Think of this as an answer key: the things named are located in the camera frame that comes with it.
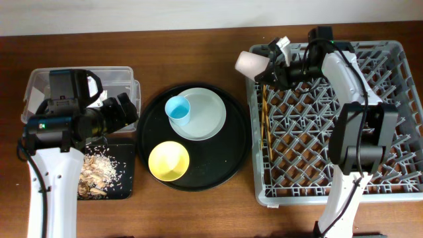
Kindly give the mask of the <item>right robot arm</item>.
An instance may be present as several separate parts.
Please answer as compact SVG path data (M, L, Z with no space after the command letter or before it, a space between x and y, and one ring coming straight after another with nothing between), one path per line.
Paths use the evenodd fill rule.
M334 177L327 204L315 222L314 237L352 237L364 189L386 161L398 118L395 105L383 102L368 85L350 42L336 41L332 28L308 33L303 57L294 61L288 38L275 38L261 53L248 52L251 81L294 91L300 83L326 79L340 103L328 141Z

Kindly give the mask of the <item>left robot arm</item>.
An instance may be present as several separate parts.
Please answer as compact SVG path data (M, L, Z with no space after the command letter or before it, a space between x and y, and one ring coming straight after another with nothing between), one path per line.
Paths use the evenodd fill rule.
M17 142L17 157L28 164L31 189L28 237L75 237L77 191L83 148L139 118L127 93L92 107L103 92L88 69L55 69L50 96L40 103Z

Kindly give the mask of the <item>wooden chopstick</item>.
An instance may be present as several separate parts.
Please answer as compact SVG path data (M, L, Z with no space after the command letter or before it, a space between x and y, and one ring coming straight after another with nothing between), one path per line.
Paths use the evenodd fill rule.
M270 134L270 120L268 117L268 106L266 102L265 96L263 96L263 111L264 111L264 120L266 124L266 138L267 138L267 145L268 145L268 154L269 154L269 160L273 161L273 155L272 155L272 142L271 142L271 134Z
M263 148L264 145L264 129L265 129L265 92L266 92L266 85L262 85L262 112L261 112L261 122L260 122L260 149Z

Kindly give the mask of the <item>blue plastic cup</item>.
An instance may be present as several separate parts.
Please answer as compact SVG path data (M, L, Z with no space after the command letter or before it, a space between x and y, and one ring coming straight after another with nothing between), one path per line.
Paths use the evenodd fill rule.
M165 104L165 113L178 126L185 126L190 121L190 103L183 96L171 97Z

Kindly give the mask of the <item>clear plastic waste bin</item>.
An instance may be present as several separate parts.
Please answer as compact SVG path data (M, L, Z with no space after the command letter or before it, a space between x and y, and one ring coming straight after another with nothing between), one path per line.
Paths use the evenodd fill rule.
M25 106L20 116L22 123L36 114L40 104L51 97L50 72L69 70L69 67L38 68L30 74L24 94ZM102 102L110 97L117 99L119 94L126 93L135 106L137 114L141 112L140 84L134 78L133 69L128 66L83 66L82 69L92 71L100 78L103 94L90 105L91 108L102 106Z

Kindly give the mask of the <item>round black serving tray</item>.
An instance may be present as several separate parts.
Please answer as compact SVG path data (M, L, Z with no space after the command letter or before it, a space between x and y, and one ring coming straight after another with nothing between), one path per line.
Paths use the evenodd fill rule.
M171 128L165 115L165 102L168 99L194 87L217 93L227 110L223 128L217 135L204 141L190 141L180 137ZM187 192L207 190L229 180L247 159L252 147L249 115L236 98L219 87L205 83L177 85L152 99L137 123L136 147L146 169L149 168L148 157L153 148L165 141L182 144L188 150L190 164L181 178L162 183Z

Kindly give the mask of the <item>grey dishwasher rack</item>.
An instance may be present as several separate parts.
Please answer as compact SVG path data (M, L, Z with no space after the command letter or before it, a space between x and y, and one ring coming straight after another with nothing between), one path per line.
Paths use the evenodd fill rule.
M354 42L366 81L384 102L399 111L385 164L367 184L363 202L409 202L422 199L422 105L403 46L397 41ZM262 87L247 81L252 128L252 164L257 202L268 208L325 204L332 182L328 140L340 114L329 82L311 82L300 94L267 88L273 161L264 129L260 149Z

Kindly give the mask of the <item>grey round plate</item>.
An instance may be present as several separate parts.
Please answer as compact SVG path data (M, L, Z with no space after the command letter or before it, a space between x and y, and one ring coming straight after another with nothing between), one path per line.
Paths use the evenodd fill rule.
M226 107L217 93L194 87L177 96L187 98L191 106L190 121L185 126L178 126L169 119L171 128L179 136L192 141L202 141L212 138L222 129L226 119Z

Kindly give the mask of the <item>pink plastic cup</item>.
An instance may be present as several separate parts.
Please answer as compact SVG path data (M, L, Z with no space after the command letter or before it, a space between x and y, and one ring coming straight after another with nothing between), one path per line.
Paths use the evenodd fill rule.
M235 69L251 81L263 73L270 63L270 58L251 52L242 51L235 63Z

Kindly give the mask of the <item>yellow bowl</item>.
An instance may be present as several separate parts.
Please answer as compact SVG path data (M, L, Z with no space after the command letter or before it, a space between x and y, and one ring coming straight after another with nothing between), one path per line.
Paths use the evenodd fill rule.
M161 181L171 182L181 178L189 168L190 156L187 149L175 141L156 145L148 158L151 174Z

